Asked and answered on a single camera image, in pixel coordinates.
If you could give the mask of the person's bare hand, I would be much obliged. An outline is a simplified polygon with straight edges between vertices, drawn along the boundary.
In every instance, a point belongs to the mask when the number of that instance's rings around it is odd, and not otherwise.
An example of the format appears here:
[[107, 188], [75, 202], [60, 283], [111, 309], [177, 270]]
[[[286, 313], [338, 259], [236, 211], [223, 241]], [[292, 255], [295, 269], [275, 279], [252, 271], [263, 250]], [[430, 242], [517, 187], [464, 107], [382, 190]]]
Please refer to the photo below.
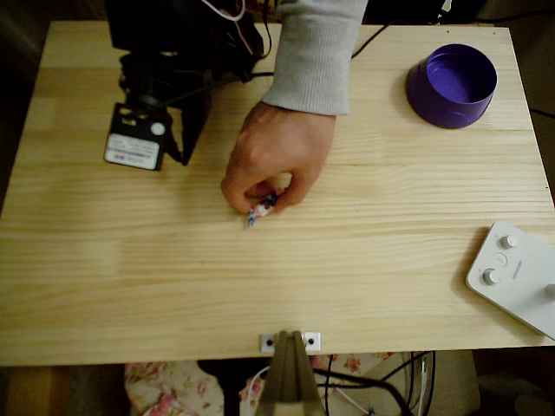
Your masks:
[[279, 192], [275, 179], [289, 173], [276, 210], [301, 203], [316, 183], [333, 143], [336, 116], [293, 111], [259, 102], [247, 115], [232, 150], [221, 191], [236, 211]]

